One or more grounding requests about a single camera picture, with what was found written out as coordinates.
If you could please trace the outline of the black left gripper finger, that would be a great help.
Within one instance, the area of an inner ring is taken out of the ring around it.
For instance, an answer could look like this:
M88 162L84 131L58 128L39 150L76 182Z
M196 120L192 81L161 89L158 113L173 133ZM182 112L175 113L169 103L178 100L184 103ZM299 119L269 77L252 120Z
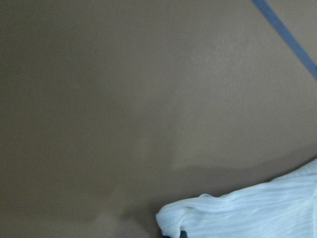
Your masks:
M187 238L187 233L185 231L181 231L179 238Z

